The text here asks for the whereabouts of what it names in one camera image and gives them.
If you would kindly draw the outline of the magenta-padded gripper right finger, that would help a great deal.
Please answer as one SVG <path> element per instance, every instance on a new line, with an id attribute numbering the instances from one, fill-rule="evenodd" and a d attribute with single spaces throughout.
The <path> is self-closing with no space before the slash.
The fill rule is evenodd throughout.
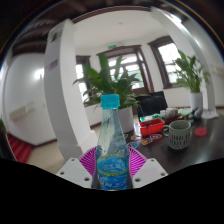
<path id="1" fill-rule="evenodd" d="M 147 159 L 132 147 L 129 147 L 129 152 L 129 172 L 134 188 L 143 187 L 168 175 L 155 158 Z"/>

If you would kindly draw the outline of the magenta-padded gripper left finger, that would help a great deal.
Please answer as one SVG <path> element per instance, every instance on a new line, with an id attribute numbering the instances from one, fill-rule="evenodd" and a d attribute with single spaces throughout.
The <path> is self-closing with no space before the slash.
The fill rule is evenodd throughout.
<path id="1" fill-rule="evenodd" d="M 79 158 L 70 158 L 56 175 L 81 187 L 91 188 L 96 168 L 95 151 L 93 147 Z"/>

